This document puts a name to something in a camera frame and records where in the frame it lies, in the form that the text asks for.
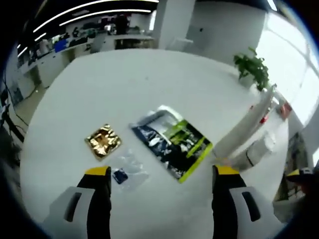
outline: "clear plastic bag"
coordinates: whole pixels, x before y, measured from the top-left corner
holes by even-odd
[[[124,154],[113,158],[110,166],[112,168],[112,190],[133,191],[149,178],[149,174],[143,168],[143,164],[136,160],[130,149],[126,150]],[[113,175],[121,169],[127,174],[128,179],[119,184]]]

